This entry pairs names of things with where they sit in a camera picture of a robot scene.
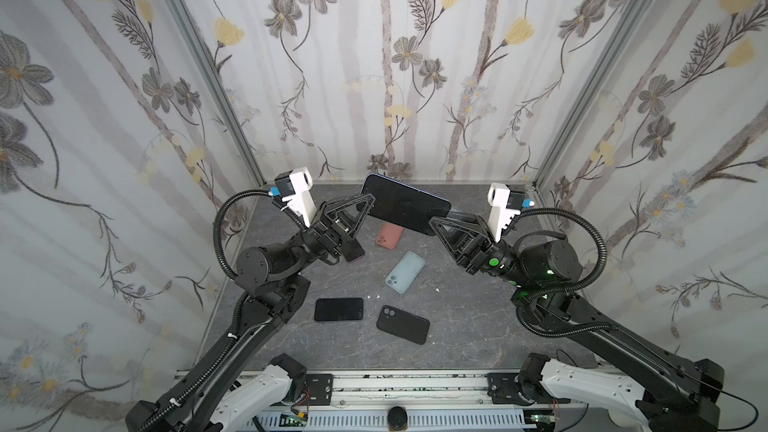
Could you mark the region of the black phone case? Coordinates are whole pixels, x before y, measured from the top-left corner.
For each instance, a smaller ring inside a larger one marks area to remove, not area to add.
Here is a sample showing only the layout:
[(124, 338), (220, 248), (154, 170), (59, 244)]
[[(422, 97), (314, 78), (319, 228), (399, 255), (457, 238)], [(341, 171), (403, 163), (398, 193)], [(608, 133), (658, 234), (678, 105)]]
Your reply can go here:
[(384, 305), (376, 321), (376, 328), (389, 335), (424, 345), (430, 329), (430, 321), (391, 305)]

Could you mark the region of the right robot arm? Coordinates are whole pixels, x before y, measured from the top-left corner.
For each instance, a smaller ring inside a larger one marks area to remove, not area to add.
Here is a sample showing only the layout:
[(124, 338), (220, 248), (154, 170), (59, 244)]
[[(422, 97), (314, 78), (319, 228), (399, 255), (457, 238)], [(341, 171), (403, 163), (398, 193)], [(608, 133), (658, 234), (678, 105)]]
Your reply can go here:
[(515, 285), (511, 298), (520, 325), (548, 339), (570, 339), (617, 368), (617, 373), (564, 364), (530, 354), (504, 396), (516, 405), (553, 404), (563, 399), (609, 410), (653, 431), (715, 431), (724, 371), (716, 363), (693, 362), (645, 340), (600, 312), (580, 295), (607, 265), (607, 244), (579, 215), (557, 208), (528, 209), (523, 217), (560, 216), (594, 241), (596, 263), (581, 273), (565, 234), (544, 231), (548, 242), (524, 248), (495, 239), (479, 216), (433, 217), (429, 226), (457, 265)]

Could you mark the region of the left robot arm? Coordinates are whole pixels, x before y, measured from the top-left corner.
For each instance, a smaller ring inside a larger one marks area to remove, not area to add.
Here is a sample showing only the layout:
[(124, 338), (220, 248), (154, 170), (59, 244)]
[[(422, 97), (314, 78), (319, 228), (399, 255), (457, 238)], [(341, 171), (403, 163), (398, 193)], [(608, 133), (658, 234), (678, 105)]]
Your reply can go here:
[(374, 205), (370, 194), (322, 203), (310, 223), (293, 211), (299, 226), (284, 243), (250, 247), (234, 264), (223, 252), (221, 224), (236, 202), (272, 198), (273, 192), (252, 189), (225, 201), (214, 220), (213, 245), (225, 275), (243, 293), (233, 308), (229, 328), (200, 361), (156, 401), (139, 401), (125, 422), (130, 431), (236, 431), (269, 406), (296, 400), (305, 391), (306, 368), (281, 354), (254, 380), (235, 383), (247, 362), (302, 307), (311, 282), (302, 271), (316, 261), (337, 264), (356, 241)]

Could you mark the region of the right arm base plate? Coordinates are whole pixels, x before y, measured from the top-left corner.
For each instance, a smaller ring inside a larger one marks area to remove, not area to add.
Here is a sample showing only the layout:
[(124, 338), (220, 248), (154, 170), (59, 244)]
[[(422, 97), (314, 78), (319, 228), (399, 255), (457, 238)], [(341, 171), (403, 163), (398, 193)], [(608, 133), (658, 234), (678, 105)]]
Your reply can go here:
[(550, 395), (539, 381), (525, 374), (488, 373), (486, 375), (487, 394), (494, 405), (554, 405), (555, 398)]

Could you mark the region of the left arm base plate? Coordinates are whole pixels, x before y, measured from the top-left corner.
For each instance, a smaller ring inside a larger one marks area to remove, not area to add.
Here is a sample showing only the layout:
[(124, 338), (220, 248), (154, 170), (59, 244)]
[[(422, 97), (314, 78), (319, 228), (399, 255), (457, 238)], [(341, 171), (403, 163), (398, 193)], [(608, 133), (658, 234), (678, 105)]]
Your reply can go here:
[(329, 406), (333, 385), (332, 374), (306, 374), (294, 383), (289, 404), (292, 407)]

